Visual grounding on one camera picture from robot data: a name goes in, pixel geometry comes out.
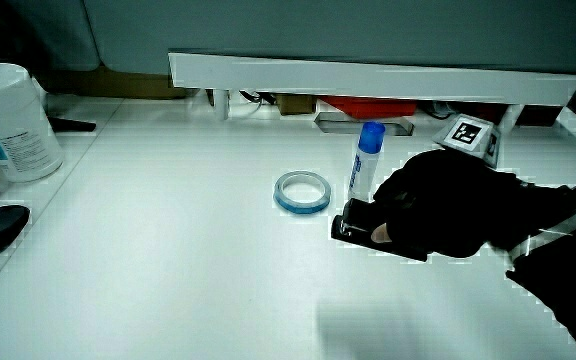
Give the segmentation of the person's right hand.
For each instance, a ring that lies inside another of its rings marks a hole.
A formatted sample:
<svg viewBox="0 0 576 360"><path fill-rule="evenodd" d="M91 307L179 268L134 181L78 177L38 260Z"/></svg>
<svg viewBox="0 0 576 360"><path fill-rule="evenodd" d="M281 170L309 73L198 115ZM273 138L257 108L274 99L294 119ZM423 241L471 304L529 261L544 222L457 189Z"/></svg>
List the person's right hand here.
<svg viewBox="0 0 576 360"><path fill-rule="evenodd" d="M369 239L377 245L428 255L465 258L492 239L489 227L508 214L519 180L471 152L495 137L493 124L459 115L439 139L440 149L408 159L373 197L379 223Z"/></svg>

